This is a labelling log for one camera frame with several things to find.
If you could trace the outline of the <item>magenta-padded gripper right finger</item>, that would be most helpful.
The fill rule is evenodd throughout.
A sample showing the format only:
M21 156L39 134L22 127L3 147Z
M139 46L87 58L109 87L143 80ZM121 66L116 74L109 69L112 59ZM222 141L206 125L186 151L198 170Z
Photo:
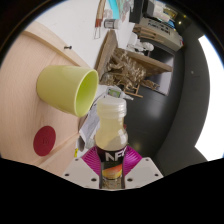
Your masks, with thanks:
M126 189L140 188L161 179L163 175L150 157L142 157L130 146L123 159L123 179Z

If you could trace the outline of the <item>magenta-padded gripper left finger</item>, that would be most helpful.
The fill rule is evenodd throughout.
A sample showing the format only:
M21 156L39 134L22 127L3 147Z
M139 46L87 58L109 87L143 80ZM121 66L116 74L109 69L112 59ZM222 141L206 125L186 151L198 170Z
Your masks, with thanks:
M93 147L82 157L74 158L62 177L84 188L99 189L100 175L101 162Z

